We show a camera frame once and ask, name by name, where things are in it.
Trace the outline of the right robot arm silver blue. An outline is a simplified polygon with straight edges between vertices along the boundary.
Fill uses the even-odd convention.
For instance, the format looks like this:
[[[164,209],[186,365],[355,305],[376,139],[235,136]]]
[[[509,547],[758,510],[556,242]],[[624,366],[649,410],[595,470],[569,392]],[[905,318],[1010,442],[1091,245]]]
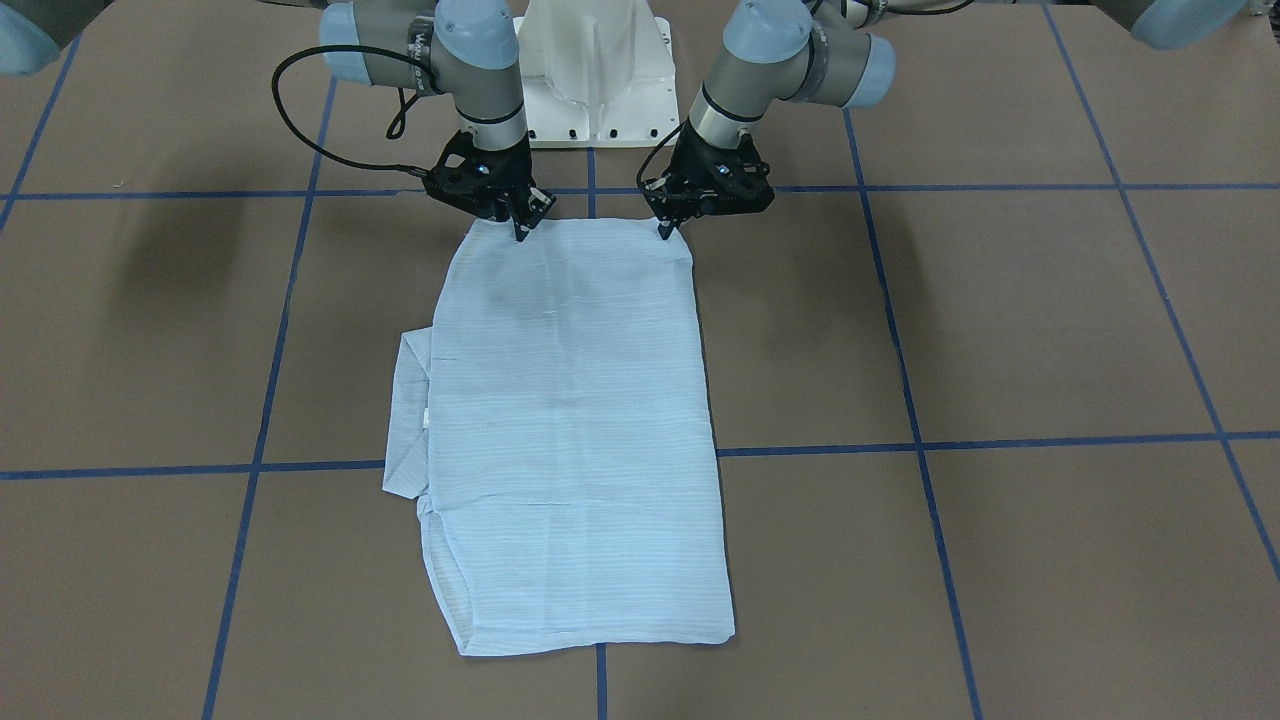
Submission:
[[[302,132],[285,109],[280,83],[294,64],[320,56],[332,77],[388,87],[399,110],[398,137],[421,97],[448,96],[458,128],[429,168],[392,163],[431,199],[480,220],[507,223],[524,241],[556,204],[532,176],[520,46],[503,1],[317,1],[317,42],[283,59],[270,79],[285,128]]]

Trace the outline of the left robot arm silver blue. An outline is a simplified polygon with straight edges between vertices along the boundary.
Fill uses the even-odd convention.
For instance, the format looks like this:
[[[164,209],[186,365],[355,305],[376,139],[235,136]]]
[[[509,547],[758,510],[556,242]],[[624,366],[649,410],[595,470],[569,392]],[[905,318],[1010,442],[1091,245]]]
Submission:
[[[760,140],[782,191],[694,222],[698,258],[756,263],[860,241],[916,272],[1047,275],[1151,246],[1175,266],[1277,264],[1277,44],[1235,12],[1188,47],[1094,6],[975,4],[890,20],[886,97],[840,126],[776,105]]]

